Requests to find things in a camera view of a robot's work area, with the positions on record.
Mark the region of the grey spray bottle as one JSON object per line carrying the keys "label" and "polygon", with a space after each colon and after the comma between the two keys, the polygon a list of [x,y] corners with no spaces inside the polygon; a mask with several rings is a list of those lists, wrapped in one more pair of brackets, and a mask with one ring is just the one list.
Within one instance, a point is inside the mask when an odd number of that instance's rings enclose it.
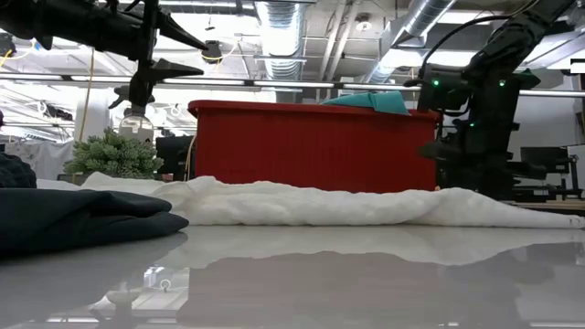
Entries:
{"label": "grey spray bottle", "polygon": [[[130,100],[129,85],[116,87],[113,91],[117,95],[117,99],[108,107],[109,110],[113,110],[123,102]],[[131,103],[123,112],[123,118],[119,124],[119,134],[134,138],[139,142],[151,143],[154,139],[154,125],[145,114],[145,107]]]}

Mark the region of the white lace garment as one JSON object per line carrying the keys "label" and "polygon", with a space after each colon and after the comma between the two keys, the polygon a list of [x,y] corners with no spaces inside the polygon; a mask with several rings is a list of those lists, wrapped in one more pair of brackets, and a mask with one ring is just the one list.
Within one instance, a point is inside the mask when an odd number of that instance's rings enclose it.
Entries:
{"label": "white lace garment", "polygon": [[461,188],[350,193],[268,181],[227,184],[213,176],[163,183],[101,173],[90,175],[81,187],[162,199],[171,204],[172,213],[193,226],[585,228],[585,217],[509,206]]}

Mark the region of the teal garment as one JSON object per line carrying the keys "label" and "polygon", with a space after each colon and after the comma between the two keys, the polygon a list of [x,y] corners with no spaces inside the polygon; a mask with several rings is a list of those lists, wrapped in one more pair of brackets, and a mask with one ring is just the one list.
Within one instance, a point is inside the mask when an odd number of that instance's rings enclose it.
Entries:
{"label": "teal garment", "polygon": [[371,108],[376,112],[409,115],[399,91],[366,92],[340,96],[322,102],[323,105],[336,105],[358,108]]}

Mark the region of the green artificial plant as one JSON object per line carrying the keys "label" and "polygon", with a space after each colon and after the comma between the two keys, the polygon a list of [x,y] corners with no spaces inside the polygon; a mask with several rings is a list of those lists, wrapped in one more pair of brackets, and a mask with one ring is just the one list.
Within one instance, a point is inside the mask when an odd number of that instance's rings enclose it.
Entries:
{"label": "green artificial plant", "polygon": [[122,136],[112,128],[104,135],[89,136],[86,142],[75,142],[73,159],[66,162],[69,175],[102,173],[119,178],[151,179],[164,164],[150,143]]}

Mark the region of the grey ceiling air unit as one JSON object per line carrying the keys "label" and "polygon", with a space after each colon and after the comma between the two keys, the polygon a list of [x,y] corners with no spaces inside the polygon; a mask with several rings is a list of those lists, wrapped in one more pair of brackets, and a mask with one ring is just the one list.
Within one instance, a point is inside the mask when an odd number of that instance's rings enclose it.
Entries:
{"label": "grey ceiling air unit", "polygon": [[[457,24],[437,24],[426,36],[425,49],[434,47],[447,33],[454,30]],[[486,40],[493,33],[493,27],[487,24],[480,24],[467,27],[452,37],[449,37],[439,50],[479,50],[485,45]]]}

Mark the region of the black computer monitor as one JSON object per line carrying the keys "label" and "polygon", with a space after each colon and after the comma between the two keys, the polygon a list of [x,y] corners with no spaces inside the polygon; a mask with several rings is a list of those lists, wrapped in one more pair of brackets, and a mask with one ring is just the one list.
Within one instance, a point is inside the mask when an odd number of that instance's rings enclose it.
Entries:
{"label": "black computer monitor", "polygon": [[567,147],[521,147],[523,162],[546,169],[550,174],[569,174],[576,168],[577,157]]}

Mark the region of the red plastic laundry bin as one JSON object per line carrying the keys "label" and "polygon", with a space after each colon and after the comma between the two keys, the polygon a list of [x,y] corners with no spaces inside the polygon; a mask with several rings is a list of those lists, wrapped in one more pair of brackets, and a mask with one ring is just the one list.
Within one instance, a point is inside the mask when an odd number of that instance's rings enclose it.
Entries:
{"label": "red plastic laundry bin", "polygon": [[195,173],[223,183],[270,181],[329,191],[432,190],[435,163],[419,149],[435,118],[368,108],[191,101]]}

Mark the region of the silver ventilation duct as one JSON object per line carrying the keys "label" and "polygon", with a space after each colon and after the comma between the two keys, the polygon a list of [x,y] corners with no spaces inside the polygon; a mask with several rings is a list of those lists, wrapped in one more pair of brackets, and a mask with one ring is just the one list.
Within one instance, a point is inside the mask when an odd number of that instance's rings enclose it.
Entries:
{"label": "silver ventilation duct", "polygon": [[362,79],[365,83],[384,83],[399,67],[407,67],[425,47],[429,31],[457,0],[412,0],[407,13],[386,23],[378,41],[379,58]]}
{"label": "silver ventilation duct", "polygon": [[256,2],[261,22],[262,52],[267,76],[271,80],[298,80],[302,52],[302,32],[306,4],[290,2]]}

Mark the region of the black equipment block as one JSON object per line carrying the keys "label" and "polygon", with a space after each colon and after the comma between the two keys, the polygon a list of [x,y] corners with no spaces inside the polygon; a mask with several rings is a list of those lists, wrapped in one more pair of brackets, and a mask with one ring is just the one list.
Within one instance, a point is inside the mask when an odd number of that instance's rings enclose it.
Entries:
{"label": "black equipment block", "polygon": [[171,175],[173,181],[186,178],[186,163],[193,159],[193,156],[187,156],[192,139],[189,135],[155,139],[156,156],[163,160],[163,165],[157,170],[159,175]]}

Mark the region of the black t-shirt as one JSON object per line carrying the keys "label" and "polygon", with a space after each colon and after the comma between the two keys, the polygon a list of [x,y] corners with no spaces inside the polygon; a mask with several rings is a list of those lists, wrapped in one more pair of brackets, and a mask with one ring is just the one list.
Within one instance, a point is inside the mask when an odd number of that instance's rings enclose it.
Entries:
{"label": "black t-shirt", "polygon": [[40,189],[29,164],[0,152],[0,260],[161,238],[187,225],[150,196]]}

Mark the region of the white hanging sheet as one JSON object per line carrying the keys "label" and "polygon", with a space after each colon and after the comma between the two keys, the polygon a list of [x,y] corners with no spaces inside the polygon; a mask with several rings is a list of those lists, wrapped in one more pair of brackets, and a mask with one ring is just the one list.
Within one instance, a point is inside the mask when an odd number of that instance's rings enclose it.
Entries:
{"label": "white hanging sheet", "polygon": [[19,141],[7,143],[5,152],[29,164],[37,178],[56,180],[64,173],[64,165],[73,158],[74,142]]}

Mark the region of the black hanging ceiling lamp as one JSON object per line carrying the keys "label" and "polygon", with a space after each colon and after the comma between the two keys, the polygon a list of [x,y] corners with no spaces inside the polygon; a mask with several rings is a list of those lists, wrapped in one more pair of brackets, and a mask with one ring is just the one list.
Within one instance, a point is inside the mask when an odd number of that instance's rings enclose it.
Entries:
{"label": "black hanging ceiling lamp", "polygon": [[207,64],[219,64],[222,61],[221,42],[218,40],[206,40],[206,50],[201,51],[201,57]]}
{"label": "black hanging ceiling lamp", "polygon": [[0,32],[0,58],[5,56],[12,57],[15,53],[14,36],[6,32]]}

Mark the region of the long ceiling light strip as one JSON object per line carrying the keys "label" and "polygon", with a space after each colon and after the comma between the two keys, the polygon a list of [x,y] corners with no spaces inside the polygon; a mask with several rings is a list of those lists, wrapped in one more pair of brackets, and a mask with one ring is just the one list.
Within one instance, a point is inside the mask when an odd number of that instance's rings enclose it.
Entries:
{"label": "long ceiling light strip", "polygon": [[[54,75],[33,73],[0,72],[0,80],[13,82],[38,82],[47,84],[74,85],[90,81],[89,75]],[[92,82],[102,85],[129,84],[131,77],[93,76]],[[420,87],[404,87],[398,84],[363,84],[344,82],[283,81],[283,80],[237,80],[205,78],[171,78],[156,82],[165,88],[276,88],[276,89],[327,89],[327,90],[368,90],[368,91],[406,91],[419,92]],[[585,91],[575,90],[521,90],[520,96],[545,98],[585,98]]]}

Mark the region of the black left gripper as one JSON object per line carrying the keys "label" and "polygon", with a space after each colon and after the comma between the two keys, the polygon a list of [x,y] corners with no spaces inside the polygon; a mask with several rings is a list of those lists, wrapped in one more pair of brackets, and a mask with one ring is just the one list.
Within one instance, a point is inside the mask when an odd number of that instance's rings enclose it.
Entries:
{"label": "black left gripper", "polygon": [[99,51],[108,51],[127,57],[138,63],[138,69],[130,82],[129,99],[138,107],[144,107],[152,95],[154,82],[186,76],[201,76],[202,69],[159,59],[154,62],[156,23],[164,37],[192,48],[207,49],[205,42],[185,31],[166,12],[159,12],[159,0],[134,0],[144,2],[141,19],[130,13],[118,12],[114,5],[100,8],[86,0],[71,0],[68,9],[77,23],[82,23],[78,34],[80,42]]}

